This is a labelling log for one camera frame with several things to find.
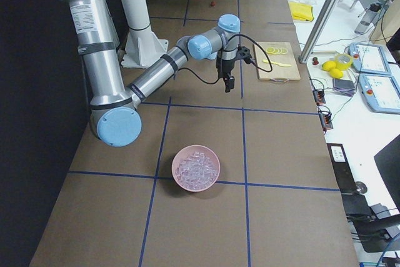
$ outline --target clear bottle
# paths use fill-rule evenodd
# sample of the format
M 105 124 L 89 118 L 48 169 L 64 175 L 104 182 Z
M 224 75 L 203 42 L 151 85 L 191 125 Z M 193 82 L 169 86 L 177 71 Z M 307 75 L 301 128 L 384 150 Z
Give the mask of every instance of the clear bottle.
M 369 8 L 366 9 L 364 17 L 362 17 L 354 32 L 356 34 L 364 34 L 381 8 L 381 3 L 372 3 Z

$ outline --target bowl of ice cubes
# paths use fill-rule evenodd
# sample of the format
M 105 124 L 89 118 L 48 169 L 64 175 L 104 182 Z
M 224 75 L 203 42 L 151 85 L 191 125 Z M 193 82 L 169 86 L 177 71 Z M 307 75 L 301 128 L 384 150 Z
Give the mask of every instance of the bowl of ice cubes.
M 217 155 L 202 145 L 183 148 L 172 162 L 172 176 L 175 182 L 190 192 L 210 188 L 217 181 L 219 170 Z

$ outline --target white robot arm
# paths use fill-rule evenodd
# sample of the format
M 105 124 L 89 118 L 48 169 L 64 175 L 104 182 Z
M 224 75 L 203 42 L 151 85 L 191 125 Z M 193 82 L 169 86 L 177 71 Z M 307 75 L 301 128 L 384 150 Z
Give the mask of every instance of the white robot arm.
M 223 15 L 215 28 L 181 38 L 128 87 L 123 85 L 116 47 L 118 37 L 106 0 L 64 0 L 69 3 L 78 36 L 78 53 L 85 63 L 93 98 L 92 122 L 98 137 L 110 146 L 132 143 L 141 131 L 137 107 L 189 60 L 215 58 L 225 91 L 234 88 L 231 71 L 238 59 L 250 60 L 249 50 L 238 47 L 240 20 Z

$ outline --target wooden cutting board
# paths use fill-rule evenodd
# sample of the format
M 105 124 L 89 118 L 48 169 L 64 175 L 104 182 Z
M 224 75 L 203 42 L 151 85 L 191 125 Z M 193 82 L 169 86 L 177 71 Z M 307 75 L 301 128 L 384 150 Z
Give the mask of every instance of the wooden cutting board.
M 301 79 L 299 69 L 293 55 L 292 46 L 289 42 L 258 42 L 258 44 L 260 44 L 264 50 L 268 47 L 286 48 L 286 54 L 268 54 L 268 56 L 271 61 L 291 65 L 290 67 L 280 67 L 272 64 L 272 72 L 270 73 L 257 69 L 258 78 L 260 80 L 286 82 L 299 81 Z M 257 66 L 265 70 L 270 70 L 269 64 L 263 62 L 263 59 L 266 59 L 265 54 L 256 45 L 254 45 L 254 53 Z

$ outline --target yellow towel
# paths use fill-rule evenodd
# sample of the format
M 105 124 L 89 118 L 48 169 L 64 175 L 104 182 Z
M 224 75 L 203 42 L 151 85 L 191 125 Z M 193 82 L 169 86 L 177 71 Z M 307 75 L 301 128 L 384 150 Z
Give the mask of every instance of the yellow towel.
M 294 20 L 312 21 L 313 7 L 305 3 L 294 3 L 289 1 L 290 12 Z

